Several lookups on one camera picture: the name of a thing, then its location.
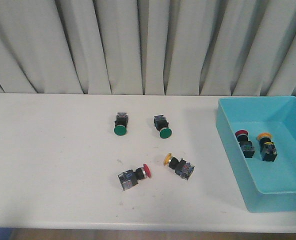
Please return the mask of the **red mushroom push button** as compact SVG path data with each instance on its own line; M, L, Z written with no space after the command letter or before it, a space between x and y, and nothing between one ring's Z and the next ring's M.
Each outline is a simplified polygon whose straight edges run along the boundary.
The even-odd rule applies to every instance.
M245 129L240 129L235 132L235 137L239 143L240 149L245 158L252 158L255 154L253 143L248 138L249 133Z

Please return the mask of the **yellow mushroom push button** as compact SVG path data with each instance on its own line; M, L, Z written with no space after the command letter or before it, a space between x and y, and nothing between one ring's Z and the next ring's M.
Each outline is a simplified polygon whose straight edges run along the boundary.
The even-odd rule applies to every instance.
M257 136L257 141L260 146L261 160L264 162L274 162L278 156L272 138L273 136L269 132L262 132Z

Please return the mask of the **light blue plastic box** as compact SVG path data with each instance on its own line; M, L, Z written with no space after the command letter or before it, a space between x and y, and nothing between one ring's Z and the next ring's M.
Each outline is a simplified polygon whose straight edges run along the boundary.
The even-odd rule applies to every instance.
M296 97L221 98L216 128L247 210L296 211Z

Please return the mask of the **green mushroom push button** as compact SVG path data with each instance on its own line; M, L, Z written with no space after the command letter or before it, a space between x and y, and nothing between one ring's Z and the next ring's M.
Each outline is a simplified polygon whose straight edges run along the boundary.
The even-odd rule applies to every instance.
M153 117L153 123L159 136L162 139L167 139L172 135L172 130L169 128L169 122L164 115L156 115Z
M117 136L124 136L127 133L128 127L128 113L127 112L118 112L116 114L116 119L114 121L114 133Z

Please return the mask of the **green mushroom push button left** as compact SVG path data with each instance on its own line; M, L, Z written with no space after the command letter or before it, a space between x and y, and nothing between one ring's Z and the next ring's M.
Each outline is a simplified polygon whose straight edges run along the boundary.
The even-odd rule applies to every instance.
M114 133L117 136L124 136L127 133L128 127L128 113L127 112L118 112L116 114L116 119L114 121Z

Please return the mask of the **yellow push button lying sideways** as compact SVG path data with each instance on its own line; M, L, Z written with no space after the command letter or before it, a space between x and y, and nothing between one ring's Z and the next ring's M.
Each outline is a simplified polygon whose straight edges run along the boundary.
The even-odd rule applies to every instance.
M185 161L183 158L178 160L171 153L168 153L166 155L163 161L163 165L168 166L170 169L174 170L175 174L186 181L189 180L195 169L195 166L193 164Z

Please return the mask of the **red push button lying sideways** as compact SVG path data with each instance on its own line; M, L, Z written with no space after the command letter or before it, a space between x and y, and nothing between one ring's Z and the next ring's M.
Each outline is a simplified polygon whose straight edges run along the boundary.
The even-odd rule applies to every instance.
M144 163L143 166L137 168L136 170L129 169L127 171L121 172L117 175L117 177L122 190L126 191L136 186L139 181L146 178L151 178L152 174L148 165Z

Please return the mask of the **white pleated curtain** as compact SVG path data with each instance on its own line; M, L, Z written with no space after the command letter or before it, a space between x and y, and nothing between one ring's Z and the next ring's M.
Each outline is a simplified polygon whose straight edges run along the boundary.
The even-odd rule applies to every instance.
M296 96L296 0L0 0L0 93Z

